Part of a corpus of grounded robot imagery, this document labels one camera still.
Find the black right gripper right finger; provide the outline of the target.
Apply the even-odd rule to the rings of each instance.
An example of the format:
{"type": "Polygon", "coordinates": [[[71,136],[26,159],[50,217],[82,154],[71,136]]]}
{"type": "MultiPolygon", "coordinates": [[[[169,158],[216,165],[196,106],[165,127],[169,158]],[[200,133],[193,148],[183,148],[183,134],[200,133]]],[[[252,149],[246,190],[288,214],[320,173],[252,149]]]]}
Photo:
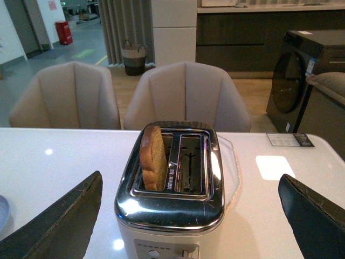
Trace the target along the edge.
{"type": "Polygon", "coordinates": [[[278,193],[304,258],[344,258],[343,208],[288,174],[278,193]]]}

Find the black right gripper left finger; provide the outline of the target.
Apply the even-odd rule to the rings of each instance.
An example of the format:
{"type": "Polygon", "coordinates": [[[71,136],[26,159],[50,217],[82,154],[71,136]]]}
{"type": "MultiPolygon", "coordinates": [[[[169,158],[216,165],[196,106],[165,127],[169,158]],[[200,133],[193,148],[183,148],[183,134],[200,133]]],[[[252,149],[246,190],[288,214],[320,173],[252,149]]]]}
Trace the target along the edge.
{"type": "Polygon", "coordinates": [[[96,171],[23,227],[1,240],[1,258],[83,258],[102,197],[96,171]]]}

